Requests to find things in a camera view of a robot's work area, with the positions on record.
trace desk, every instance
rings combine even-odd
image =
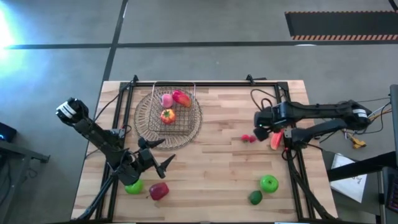
[[[112,100],[121,82],[104,82],[97,111]],[[292,101],[308,104],[304,82],[288,81]],[[141,175],[144,190],[140,195],[128,195],[119,183],[114,222],[293,222],[297,221],[287,163],[281,151],[267,147],[269,141],[245,144],[242,134],[253,130],[253,116],[258,109],[250,98],[252,86],[197,87],[196,98],[203,113],[203,123],[198,136],[187,146],[174,151],[153,149],[155,158],[162,162],[172,154],[176,158],[169,165],[165,179],[159,179],[154,169]],[[269,87],[257,87],[275,94]],[[133,119],[140,100],[151,93],[152,87],[134,87],[130,121],[133,130],[126,138],[125,147],[137,149],[137,134]],[[254,94],[259,102],[263,93]],[[110,129],[116,102],[101,114],[97,123]],[[309,127],[313,120],[297,123]],[[95,148],[89,144],[87,153]],[[311,190],[320,203],[337,217],[321,151],[315,148],[303,150],[303,157]],[[92,154],[84,163],[76,195],[72,218],[81,215],[98,193],[104,169],[104,155]],[[250,205],[247,197],[259,189],[259,179],[272,174],[279,180],[279,189],[273,194],[263,194],[263,201]],[[152,184],[166,182],[170,193],[155,202],[149,197]],[[306,217],[305,197],[300,191],[303,212]]]

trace black floor mat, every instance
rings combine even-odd
[[[397,40],[398,12],[286,12],[294,40]]]

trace round wire basket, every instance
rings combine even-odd
[[[193,111],[193,129],[189,133],[184,134],[168,134],[167,132],[151,131],[148,127],[150,120],[150,104],[152,101],[152,93],[146,95],[137,105],[134,113],[134,129],[139,137],[143,137],[150,141],[155,141],[164,138],[165,141],[158,145],[156,149],[160,150],[172,150],[178,149],[187,145],[192,139],[194,139],[201,128],[202,114],[199,103],[197,100],[192,101],[195,105]]]
[[[177,86],[168,86],[169,83],[155,82],[152,87],[148,129],[164,135],[189,135],[194,129],[196,103],[191,103],[189,108],[173,103],[170,109],[174,111],[176,119],[171,124],[164,124],[160,115],[165,108],[160,99],[164,94],[172,95],[173,91],[179,90],[186,94],[191,102],[195,102],[196,85],[193,82],[178,82]]]

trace watermelon slice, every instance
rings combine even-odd
[[[278,133],[274,133],[271,137],[270,141],[270,147],[273,150],[277,150],[280,144],[280,140],[282,140],[282,137],[284,135],[284,130],[280,130]]]

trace floor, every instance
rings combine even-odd
[[[0,44],[110,44],[121,6],[122,0],[3,0]],[[119,43],[289,41],[284,11],[350,10],[391,7],[386,0],[129,0]],[[240,80],[250,73],[303,79],[311,103],[336,103],[387,96],[389,85],[397,82],[396,52],[398,45],[117,49],[105,69],[109,49],[0,50],[1,122],[18,130],[18,144],[51,154],[44,166],[32,163],[39,174],[22,186],[10,223],[70,218],[87,141],[62,124],[55,109],[74,96],[93,115],[103,77]],[[385,103],[365,105],[375,110]],[[352,149],[340,134],[322,147],[359,160],[392,151],[391,116],[383,118],[382,132],[361,137],[368,144],[364,149]],[[374,223],[374,216],[347,201],[335,193],[340,218]]]

